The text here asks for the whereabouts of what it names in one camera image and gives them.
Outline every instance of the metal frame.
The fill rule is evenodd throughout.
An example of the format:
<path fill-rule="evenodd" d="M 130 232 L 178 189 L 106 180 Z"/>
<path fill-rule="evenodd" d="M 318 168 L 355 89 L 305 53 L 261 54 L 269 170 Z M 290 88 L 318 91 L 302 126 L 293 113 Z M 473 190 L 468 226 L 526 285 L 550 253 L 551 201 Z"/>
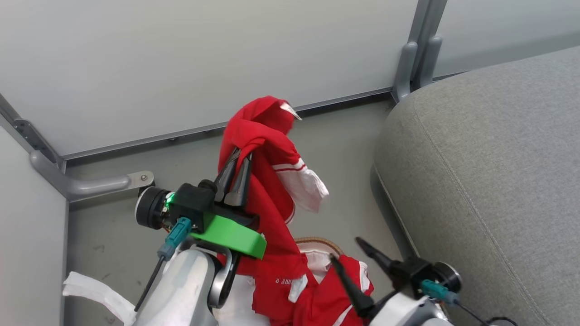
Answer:
<path fill-rule="evenodd" d="M 30 153 L 30 163 L 34 169 L 69 202 L 80 201 L 122 190 L 147 187 L 154 181 L 153 173 L 150 171 L 141 171 L 128 175 L 111 176 L 95 180 L 77 180 L 68 177 L 65 175 L 67 161 L 58 155 L 56 150 L 42 137 L 31 122 L 22 119 L 18 112 L 16 112 L 1 94 L 0 115 L 4 117 L 1 125 L 8 129 L 10 135 Z"/>
<path fill-rule="evenodd" d="M 447 0 L 419 0 L 403 46 L 393 83 L 393 98 L 399 102 L 413 90 L 433 82 L 435 63 L 443 38 L 435 35 Z"/>
<path fill-rule="evenodd" d="M 349 102 L 349 101 L 353 101 L 353 100 L 363 99 L 363 98 L 369 97 L 369 96 L 375 96 L 375 95 L 389 93 L 389 92 L 391 92 L 392 89 L 393 89 L 392 87 L 381 88 L 381 89 L 377 89 L 377 90 L 371 90 L 369 92 L 339 97 L 339 98 L 333 99 L 333 100 L 327 100 L 327 101 L 317 102 L 317 103 L 313 103 L 313 104 L 297 106 L 294 108 L 294 111 L 299 112 L 299 111 L 312 110 L 312 109 L 316 109 L 316 108 L 328 107 L 330 105 L 335 105 L 335 104 L 340 104 L 340 103 Z M 147 138 L 143 138 L 143 139 L 132 140 L 130 142 L 104 146 L 104 147 L 96 148 L 93 150 L 86 150 L 86 151 L 81 151 L 78 153 L 67 154 L 67 155 L 63 155 L 62 157 L 65 161 L 76 160 L 78 158 L 85 158 L 85 157 L 88 157 L 91 155 L 98 155 L 98 154 L 103 154 L 103 153 L 116 151 L 116 150 L 120 150 L 120 149 L 137 147 L 137 146 L 151 144 L 151 143 L 157 143 L 157 142 L 161 142 L 164 140 L 173 140 L 173 139 L 176 139 L 179 137 L 196 135 L 196 134 L 203 133 L 203 132 L 216 131 L 216 130 L 225 128 L 226 125 L 227 125 L 227 122 L 222 122 L 219 124 L 213 124 L 213 125 L 203 126 L 203 127 L 199 127 L 199 128 L 186 129 L 183 131 L 166 133 L 164 135 L 147 137 Z"/>
<path fill-rule="evenodd" d="M 40 151 L 30 152 L 30 163 L 69 202 L 84 200 L 121 190 L 147 187 L 153 182 L 153 173 L 141 171 L 128 175 L 95 180 L 77 180 L 66 176 Z"/>

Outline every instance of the teal connector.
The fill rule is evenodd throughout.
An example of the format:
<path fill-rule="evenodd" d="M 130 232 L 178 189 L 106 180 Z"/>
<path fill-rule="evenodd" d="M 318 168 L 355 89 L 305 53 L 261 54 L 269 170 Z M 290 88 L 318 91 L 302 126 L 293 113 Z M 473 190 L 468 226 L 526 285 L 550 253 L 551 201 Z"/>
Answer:
<path fill-rule="evenodd" d="M 421 282 L 421 290 L 426 296 L 441 300 L 450 305 L 454 305 L 459 300 L 457 293 L 449 291 L 445 286 L 435 283 L 432 280 L 424 280 Z"/>
<path fill-rule="evenodd" d="M 157 251 L 157 256 L 159 258 L 163 257 L 165 261 L 170 260 L 177 246 L 187 238 L 189 232 L 191 232 L 191 220 L 188 218 L 177 220 L 177 223 L 165 238 L 165 244 Z"/>

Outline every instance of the gray fabric upholstery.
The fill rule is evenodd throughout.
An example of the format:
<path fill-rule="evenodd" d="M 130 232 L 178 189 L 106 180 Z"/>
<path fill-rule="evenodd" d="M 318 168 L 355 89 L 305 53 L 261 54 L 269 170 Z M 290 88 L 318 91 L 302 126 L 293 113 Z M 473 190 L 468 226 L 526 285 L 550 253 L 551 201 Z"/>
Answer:
<path fill-rule="evenodd" d="M 580 325 L 580 48 L 414 92 L 375 166 L 417 253 L 460 272 L 468 306 Z"/>

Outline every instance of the black cable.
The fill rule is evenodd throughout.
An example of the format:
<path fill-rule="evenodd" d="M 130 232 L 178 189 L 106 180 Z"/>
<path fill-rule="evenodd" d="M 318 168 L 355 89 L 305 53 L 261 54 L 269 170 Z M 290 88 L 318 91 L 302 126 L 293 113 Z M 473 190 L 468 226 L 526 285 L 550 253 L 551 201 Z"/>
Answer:
<path fill-rule="evenodd" d="M 157 265 L 155 266 L 155 269 L 153 270 L 153 274 L 151 274 L 151 277 L 149 278 L 149 282 L 147 282 L 147 285 L 145 285 L 145 289 L 143 290 L 143 294 L 141 294 L 141 298 L 139 298 L 139 301 L 137 302 L 137 305 L 135 306 L 135 312 L 139 311 L 139 308 L 141 308 L 141 305 L 143 304 L 143 301 L 145 301 L 145 297 L 147 296 L 147 293 L 149 292 L 149 290 L 151 289 L 151 286 L 153 285 L 153 281 L 155 281 L 155 278 L 157 277 L 157 274 L 159 273 L 159 269 L 161 269 L 161 265 L 163 264 L 163 261 L 165 257 L 161 256 L 159 257 L 159 261 L 157 262 Z"/>
<path fill-rule="evenodd" d="M 507 317 L 494 317 L 494 318 L 492 318 L 492 319 L 488 320 L 488 321 L 487 321 L 487 323 L 488 323 L 488 324 L 491 324 L 491 323 L 493 323 L 494 321 L 500 321 L 500 320 L 507 321 L 507 322 L 508 322 L 508 323 L 510 323 L 511 325 L 513 325 L 513 326 L 517 326 L 517 324 L 516 324 L 516 322 L 515 322 L 515 321 L 513 321 L 513 320 L 511 320 L 511 319 L 509 319 L 509 318 L 507 318 Z"/>
<path fill-rule="evenodd" d="M 459 303 L 458 300 L 455 300 L 454 303 L 455 303 L 455 305 L 457 305 L 461 309 L 465 310 L 465 312 L 467 312 L 468 314 L 470 314 L 473 318 L 477 319 L 481 323 L 482 326 L 491 326 L 488 322 L 486 322 L 481 317 L 479 317 L 475 312 L 471 311 L 469 308 L 467 308 L 466 306 L 464 306 L 461 303 Z"/>

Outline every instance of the white panel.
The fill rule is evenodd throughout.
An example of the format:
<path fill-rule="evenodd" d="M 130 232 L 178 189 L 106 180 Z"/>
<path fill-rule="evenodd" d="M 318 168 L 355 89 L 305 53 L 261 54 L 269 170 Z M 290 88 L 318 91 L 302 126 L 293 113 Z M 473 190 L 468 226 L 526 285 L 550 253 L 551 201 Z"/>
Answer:
<path fill-rule="evenodd" d="M 448 0 L 435 76 L 580 45 L 579 0 Z"/>
<path fill-rule="evenodd" d="M 61 155 L 392 86 L 416 0 L 3 0 L 0 93 Z"/>
<path fill-rule="evenodd" d="M 0 324 L 59 325 L 66 200 L 2 127 L 0 151 Z"/>

